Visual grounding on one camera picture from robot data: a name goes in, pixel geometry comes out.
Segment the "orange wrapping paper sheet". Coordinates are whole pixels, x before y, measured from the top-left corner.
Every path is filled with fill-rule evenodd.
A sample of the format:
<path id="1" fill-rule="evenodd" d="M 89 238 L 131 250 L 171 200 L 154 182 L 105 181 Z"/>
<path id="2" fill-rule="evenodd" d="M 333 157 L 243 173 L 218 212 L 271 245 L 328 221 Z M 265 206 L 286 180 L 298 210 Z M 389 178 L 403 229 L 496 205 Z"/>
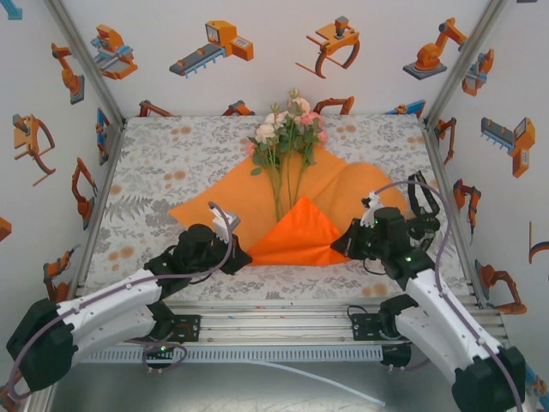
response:
<path id="1" fill-rule="evenodd" d="M 233 212 L 240 219 L 235 230 L 239 244 L 255 266 L 345 263 L 347 258 L 331 245 L 353 219 L 362 217 L 362 199 L 382 189 L 380 200 L 385 206 L 406 211 L 407 201 L 390 186 L 389 177 L 370 163 L 347 163 L 322 147 L 315 148 L 314 161 L 302 171 L 300 159 L 291 160 L 292 177 L 283 182 L 281 189 L 286 211 L 281 219 L 276 217 L 268 175 L 253 175 L 255 166 L 250 158 L 170 213 L 188 227 L 195 223 L 212 226 L 210 202 Z"/>

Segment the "black printed ribbon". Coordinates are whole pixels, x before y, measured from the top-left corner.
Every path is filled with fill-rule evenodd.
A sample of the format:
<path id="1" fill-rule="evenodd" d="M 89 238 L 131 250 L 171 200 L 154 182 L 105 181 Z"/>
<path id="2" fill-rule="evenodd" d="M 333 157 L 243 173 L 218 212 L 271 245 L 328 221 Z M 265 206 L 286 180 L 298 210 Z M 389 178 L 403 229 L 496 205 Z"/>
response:
<path id="1" fill-rule="evenodd" d="M 411 184 L 407 186 L 408 201 L 410 209 L 415 217 L 421 219 L 436 218 L 440 213 L 440 206 L 431 190 L 428 188 L 423 173 L 421 171 L 413 173 L 408 177 L 408 180 L 411 181 Z M 419 200 L 416 196 L 417 187 L 421 189 L 429 209 L 426 209 L 424 206 L 419 204 Z"/>

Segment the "cream fake flower stem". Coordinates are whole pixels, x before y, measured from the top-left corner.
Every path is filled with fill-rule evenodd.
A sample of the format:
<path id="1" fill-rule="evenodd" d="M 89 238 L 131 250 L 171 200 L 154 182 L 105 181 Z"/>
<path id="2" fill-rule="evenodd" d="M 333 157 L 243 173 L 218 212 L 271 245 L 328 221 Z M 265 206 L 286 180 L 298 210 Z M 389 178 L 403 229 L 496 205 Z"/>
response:
<path id="1" fill-rule="evenodd" d="M 264 170 L 269 178 L 271 191 L 274 198 L 274 210 L 276 220 L 279 221 L 283 215 L 281 201 L 281 152 L 280 139 L 277 133 L 280 124 L 276 123 L 276 115 L 270 113 L 263 123 L 256 129 L 251 140 L 254 144 L 252 161 L 256 168 L 254 174 L 259 174 L 259 168 Z"/>

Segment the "floral patterned table mat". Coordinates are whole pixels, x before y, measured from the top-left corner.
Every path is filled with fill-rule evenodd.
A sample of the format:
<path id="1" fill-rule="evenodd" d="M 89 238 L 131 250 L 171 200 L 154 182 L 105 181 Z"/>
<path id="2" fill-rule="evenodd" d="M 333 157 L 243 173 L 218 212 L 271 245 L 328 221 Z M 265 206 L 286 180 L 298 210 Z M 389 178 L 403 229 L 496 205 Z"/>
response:
<path id="1" fill-rule="evenodd" d="M 170 210 L 190 200 L 245 158 L 259 116 L 133 118 L 103 210 L 81 294 L 140 269 L 178 240 Z M 413 115 L 328 115 L 327 149 L 354 163 L 379 167 L 393 180 L 433 174 L 422 124 Z M 184 289 L 180 300 L 331 300 L 381 297 L 398 291 L 378 264 L 351 261 L 325 268 L 250 267 Z"/>

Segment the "black controller box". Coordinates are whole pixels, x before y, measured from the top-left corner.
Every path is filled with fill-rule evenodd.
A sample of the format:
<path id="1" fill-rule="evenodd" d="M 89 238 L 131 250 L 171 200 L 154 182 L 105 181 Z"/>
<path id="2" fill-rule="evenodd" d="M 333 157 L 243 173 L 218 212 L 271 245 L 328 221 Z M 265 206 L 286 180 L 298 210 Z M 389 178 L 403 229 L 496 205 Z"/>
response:
<path id="1" fill-rule="evenodd" d="M 174 348 L 160 346 L 146 346 L 143 350 L 144 363 L 152 368 L 168 367 L 174 362 Z"/>
<path id="2" fill-rule="evenodd" d="M 409 344 L 383 345 L 383 359 L 380 363 L 389 373 L 404 371 L 412 358 L 412 349 Z"/>

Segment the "white plastic tube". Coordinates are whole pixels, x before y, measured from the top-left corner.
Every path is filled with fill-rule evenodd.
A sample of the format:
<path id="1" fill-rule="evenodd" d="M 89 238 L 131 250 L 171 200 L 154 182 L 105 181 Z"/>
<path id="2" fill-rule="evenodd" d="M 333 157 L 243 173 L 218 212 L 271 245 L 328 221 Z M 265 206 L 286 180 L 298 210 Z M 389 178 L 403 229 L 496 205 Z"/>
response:
<path id="1" fill-rule="evenodd" d="M 299 375 L 301 377 L 305 377 L 305 378 L 308 378 L 308 379 L 313 379 L 317 382 L 321 382 L 321 383 L 324 383 L 326 385 L 333 386 L 333 387 L 338 388 L 342 391 L 345 391 L 346 393 L 349 393 L 351 395 L 359 397 L 359 398 L 361 398 L 361 399 L 363 399 L 367 402 L 374 403 L 378 406 L 384 407 L 386 405 L 386 403 L 384 401 L 380 400 L 380 399 L 377 399 L 375 397 L 367 395 L 364 392 L 357 391 L 357 390 L 355 390 L 355 389 L 353 389 L 349 386 L 346 386 L 346 385 L 344 385 L 340 382 L 334 381 L 333 379 L 328 379 L 328 378 L 316 375 L 314 373 L 308 373 L 306 371 L 303 371 L 303 370 L 300 370 L 300 369 L 297 369 L 297 368 L 294 368 L 294 367 L 289 367 L 289 366 L 276 364 L 276 363 L 271 363 L 271 362 L 255 361 L 255 360 L 248 360 L 248 361 L 246 361 L 246 364 L 260 366 L 260 367 L 269 367 L 269 368 L 272 368 L 272 369 L 277 369 L 277 370 L 285 371 L 285 372 L 288 372 L 288 373 L 293 373 L 293 374 Z"/>

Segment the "brushed metal panel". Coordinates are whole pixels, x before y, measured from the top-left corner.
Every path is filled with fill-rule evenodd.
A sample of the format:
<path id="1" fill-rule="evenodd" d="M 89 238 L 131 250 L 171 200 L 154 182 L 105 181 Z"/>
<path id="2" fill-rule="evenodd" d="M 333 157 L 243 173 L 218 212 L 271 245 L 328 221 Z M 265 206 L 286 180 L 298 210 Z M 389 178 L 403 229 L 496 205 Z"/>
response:
<path id="1" fill-rule="evenodd" d="M 291 363 L 380 399 L 250 364 L 189 364 L 164 376 L 139 365 L 81 364 L 21 412 L 459 412 L 432 365 L 389 373 L 374 362 Z"/>

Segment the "aluminium rail frame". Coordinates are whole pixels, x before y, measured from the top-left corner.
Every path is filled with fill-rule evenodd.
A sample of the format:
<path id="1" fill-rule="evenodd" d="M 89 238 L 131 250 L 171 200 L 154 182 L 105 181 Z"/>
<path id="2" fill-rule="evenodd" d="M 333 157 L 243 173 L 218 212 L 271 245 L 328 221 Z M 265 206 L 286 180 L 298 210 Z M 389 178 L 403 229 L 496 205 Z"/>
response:
<path id="1" fill-rule="evenodd" d="M 348 316 L 376 313 L 382 301 L 168 300 L 166 305 L 176 315 L 201 317 L 196 344 L 204 346 L 342 345 L 355 343 Z"/>

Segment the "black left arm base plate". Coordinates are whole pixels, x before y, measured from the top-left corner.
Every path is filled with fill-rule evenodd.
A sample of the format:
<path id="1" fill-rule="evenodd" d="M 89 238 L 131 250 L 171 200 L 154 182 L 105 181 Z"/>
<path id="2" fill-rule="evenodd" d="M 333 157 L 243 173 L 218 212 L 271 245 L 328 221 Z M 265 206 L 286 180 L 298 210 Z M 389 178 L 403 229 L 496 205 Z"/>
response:
<path id="1" fill-rule="evenodd" d="M 202 317 L 197 314 L 175 315 L 169 342 L 197 342 L 201 331 Z"/>

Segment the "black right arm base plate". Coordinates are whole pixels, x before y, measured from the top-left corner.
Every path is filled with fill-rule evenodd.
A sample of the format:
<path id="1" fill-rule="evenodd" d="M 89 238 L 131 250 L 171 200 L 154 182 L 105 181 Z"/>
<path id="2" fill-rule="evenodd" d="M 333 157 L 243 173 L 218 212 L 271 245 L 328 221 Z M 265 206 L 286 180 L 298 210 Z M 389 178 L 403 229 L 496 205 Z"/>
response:
<path id="1" fill-rule="evenodd" d="M 380 313 L 354 313 L 349 316 L 355 342 L 380 342 L 398 345 L 419 342 L 429 336 L 429 324 L 416 313 L 402 312 L 397 316 Z"/>

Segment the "aluminium side rail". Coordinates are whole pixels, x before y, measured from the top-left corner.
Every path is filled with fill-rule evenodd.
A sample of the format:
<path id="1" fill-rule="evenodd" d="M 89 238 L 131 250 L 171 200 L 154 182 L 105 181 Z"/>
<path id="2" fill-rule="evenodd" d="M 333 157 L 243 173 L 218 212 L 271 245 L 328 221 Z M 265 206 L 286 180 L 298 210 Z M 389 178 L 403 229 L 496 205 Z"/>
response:
<path id="1" fill-rule="evenodd" d="M 107 162 L 105 180 L 101 186 L 99 195 L 95 198 L 96 202 L 94 212 L 91 216 L 90 227 L 87 231 L 86 243 L 82 249 L 78 270 L 69 282 L 67 300 L 82 296 L 86 287 L 88 274 L 98 242 L 101 223 L 104 219 L 106 203 L 112 187 L 112 181 L 116 172 L 120 151 L 124 143 L 125 126 L 126 124 L 124 124 L 120 129 L 115 129 L 112 132 L 111 152 L 109 161 Z"/>
<path id="2" fill-rule="evenodd" d="M 447 220 L 451 225 L 451 231 L 455 243 L 455 248 L 460 258 L 462 272 L 468 281 L 468 285 L 473 290 L 473 295 L 476 299 L 476 305 L 482 309 L 488 309 L 486 297 L 483 295 L 480 285 L 480 279 L 476 274 L 474 263 L 471 258 L 471 252 L 466 242 L 466 236 L 462 233 L 460 225 L 460 213 L 456 207 L 452 185 L 445 172 L 443 160 L 439 153 L 437 140 L 434 132 L 427 126 L 423 129 L 425 138 L 426 150 L 429 155 L 431 166 L 438 182 L 438 187 L 442 193 L 445 202 L 448 204 Z"/>

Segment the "aluminium frame post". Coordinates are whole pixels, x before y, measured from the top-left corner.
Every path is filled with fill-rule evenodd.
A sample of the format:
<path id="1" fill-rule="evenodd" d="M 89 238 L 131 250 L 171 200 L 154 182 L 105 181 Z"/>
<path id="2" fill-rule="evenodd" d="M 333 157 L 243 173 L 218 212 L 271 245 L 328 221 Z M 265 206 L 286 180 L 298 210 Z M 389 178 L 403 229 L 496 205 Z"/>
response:
<path id="1" fill-rule="evenodd" d="M 57 28 L 62 33 L 70 50 L 79 61 L 84 74 L 92 83 L 97 95 L 104 107 L 111 115 L 111 121 L 120 129 L 125 126 L 125 117 L 122 114 L 118 103 L 115 101 L 111 90 L 107 87 L 104 77 L 97 68 L 91 52 L 88 50 L 84 38 L 82 37 L 77 25 L 72 19 L 69 11 L 66 9 L 62 0 L 42 0 L 48 8 L 51 17 L 54 19 Z"/>
<path id="2" fill-rule="evenodd" d="M 425 118 L 425 127 L 433 129 L 443 114 L 443 110 L 448 105 L 454 92 L 461 85 L 462 79 L 468 72 L 473 59 L 480 51 L 480 47 L 484 44 L 486 38 L 491 32 L 493 26 L 498 21 L 499 16 L 510 0 L 489 0 L 484 8 L 480 18 L 474 26 L 471 35 L 468 37 L 466 44 L 460 52 L 459 58 L 449 72 L 449 77 L 444 82 L 440 93 L 434 100 L 430 111 Z"/>

